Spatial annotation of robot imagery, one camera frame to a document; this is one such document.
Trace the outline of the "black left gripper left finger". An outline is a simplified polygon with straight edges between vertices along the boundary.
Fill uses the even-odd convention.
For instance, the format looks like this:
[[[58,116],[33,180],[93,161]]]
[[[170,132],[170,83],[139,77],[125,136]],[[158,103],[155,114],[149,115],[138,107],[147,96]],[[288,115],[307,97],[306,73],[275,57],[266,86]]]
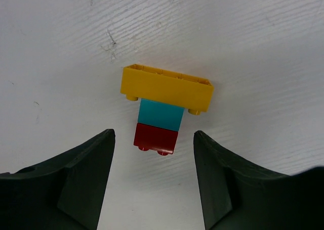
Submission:
[[[115,146],[107,129],[15,173],[1,174],[1,229],[96,229]]]

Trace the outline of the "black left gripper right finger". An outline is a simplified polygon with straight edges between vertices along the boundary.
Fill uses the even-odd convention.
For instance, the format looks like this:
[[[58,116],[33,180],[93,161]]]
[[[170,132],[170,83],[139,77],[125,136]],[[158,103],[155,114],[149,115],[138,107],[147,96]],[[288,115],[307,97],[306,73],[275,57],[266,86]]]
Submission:
[[[323,167],[275,172],[201,130],[193,150],[206,229],[323,229]]]

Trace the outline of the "small red lego brick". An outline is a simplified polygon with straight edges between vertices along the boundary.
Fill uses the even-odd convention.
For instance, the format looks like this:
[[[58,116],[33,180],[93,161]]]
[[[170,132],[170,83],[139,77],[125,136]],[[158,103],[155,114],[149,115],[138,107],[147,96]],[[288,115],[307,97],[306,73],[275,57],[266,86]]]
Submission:
[[[141,151],[153,150],[166,156],[174,153],[177,138],[177,131],[137,123],[134,146]]]

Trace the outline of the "long yellow lego brick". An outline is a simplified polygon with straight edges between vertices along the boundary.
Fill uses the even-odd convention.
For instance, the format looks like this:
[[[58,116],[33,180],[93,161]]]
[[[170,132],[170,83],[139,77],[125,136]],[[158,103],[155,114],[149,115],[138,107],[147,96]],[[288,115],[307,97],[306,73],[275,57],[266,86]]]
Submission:
[[[123,68],[120,93],[130,101],[157,101],[199,115],[208,110],[213,92],[214,86],[206,78],[139,64]]]

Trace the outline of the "small teal lego brick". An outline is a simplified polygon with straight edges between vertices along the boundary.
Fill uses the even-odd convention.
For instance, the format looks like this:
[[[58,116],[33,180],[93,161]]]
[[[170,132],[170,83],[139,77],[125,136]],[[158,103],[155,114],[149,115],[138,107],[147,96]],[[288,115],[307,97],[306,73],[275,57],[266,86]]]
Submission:
[[[183,113],[183,107],[141,99],[138,123],[179,131]]]

